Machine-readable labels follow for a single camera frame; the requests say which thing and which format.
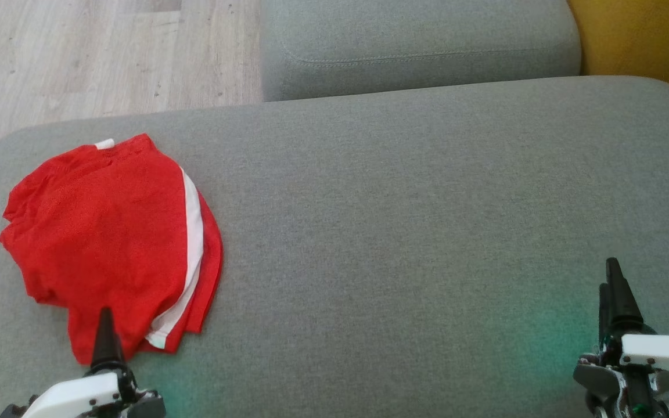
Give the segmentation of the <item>small grey sofa seat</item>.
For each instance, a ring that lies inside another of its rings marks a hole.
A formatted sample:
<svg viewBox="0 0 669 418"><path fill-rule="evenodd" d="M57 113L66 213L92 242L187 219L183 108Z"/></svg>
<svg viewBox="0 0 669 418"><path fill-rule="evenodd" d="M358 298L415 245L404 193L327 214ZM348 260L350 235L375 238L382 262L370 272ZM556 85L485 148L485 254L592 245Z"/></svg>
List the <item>small grey sofa seat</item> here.
<svg viewBox="0 0 669 418"><path fill-rule="evenodd" d="M265 100L581 72L567 0L261 0Z"/></svg>

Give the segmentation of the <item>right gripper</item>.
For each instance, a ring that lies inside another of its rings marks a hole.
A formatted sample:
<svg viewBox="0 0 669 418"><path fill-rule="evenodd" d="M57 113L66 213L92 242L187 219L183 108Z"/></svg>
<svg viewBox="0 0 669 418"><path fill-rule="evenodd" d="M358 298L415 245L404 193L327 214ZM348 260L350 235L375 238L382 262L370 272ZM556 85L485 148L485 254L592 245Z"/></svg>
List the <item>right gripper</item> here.
<svg viewBox="0 0 669 418"><path fill-rule="evenodd" d="M592 418L669 418L669 335L641 333L644 325L619 261L606 259L598 349L580 355L573 372Z"/></svg>

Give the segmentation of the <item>red white sports shirt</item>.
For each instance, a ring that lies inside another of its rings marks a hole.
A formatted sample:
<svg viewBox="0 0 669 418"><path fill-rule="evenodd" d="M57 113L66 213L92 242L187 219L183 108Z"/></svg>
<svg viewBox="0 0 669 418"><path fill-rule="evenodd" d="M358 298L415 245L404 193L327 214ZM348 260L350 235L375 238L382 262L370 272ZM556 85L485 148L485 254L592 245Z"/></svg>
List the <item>red white sports shirt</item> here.
<svg viewBox="0 0 669 418"><path fill-rule="evenodd" d="M221 277L220 228L148 135L49 158L11 190L3 218L0 243L27 294L67 311L78 363L90 363L103 308L127 359L175 354L201 333Z"/></svg>

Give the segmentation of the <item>yellow and grey sofa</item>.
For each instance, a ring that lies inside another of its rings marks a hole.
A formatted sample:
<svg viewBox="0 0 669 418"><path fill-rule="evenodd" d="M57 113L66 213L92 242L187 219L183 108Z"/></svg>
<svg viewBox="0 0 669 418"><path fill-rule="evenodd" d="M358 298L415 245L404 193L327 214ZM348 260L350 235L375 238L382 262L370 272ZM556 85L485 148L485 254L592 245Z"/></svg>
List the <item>yellow and grey sofa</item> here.
<svg viewBox="0 0 669 418"><path fill-rule="evenodd" d="M669 0L566 0L578 26L584 75L669 83Z"/></svg>

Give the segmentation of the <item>large grey sofa seat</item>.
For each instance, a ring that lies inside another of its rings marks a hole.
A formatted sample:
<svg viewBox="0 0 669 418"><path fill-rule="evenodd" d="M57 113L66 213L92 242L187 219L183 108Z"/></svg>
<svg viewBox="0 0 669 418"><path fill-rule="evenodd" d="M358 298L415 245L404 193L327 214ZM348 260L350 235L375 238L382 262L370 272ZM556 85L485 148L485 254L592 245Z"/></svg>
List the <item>large grey sofa seat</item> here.
<svg viewBox="0 0 669 418"><path fill-rule="evenodd" d="M0 140L10 189L147 133L225 249L201 335L140 354L178 418L588 418L573 380L618 258L669 334L669 84L568 77L106 117ZM0 245L0 413L82 376Z"/></svg>

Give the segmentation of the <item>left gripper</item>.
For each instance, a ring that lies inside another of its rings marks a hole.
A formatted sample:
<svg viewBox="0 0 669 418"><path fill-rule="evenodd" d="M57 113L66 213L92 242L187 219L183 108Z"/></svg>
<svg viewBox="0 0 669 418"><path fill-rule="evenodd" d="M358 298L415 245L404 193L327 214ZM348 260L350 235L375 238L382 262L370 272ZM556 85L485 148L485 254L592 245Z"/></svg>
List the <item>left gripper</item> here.
<svg viewBox="0 0 669 418"><path fill-rule="evenodd" d="M138 388L123 358L111 308L102 308L91 368L80 379L54 384L26 405L8 405L0 418L166 418L164 397Z"/></svg>

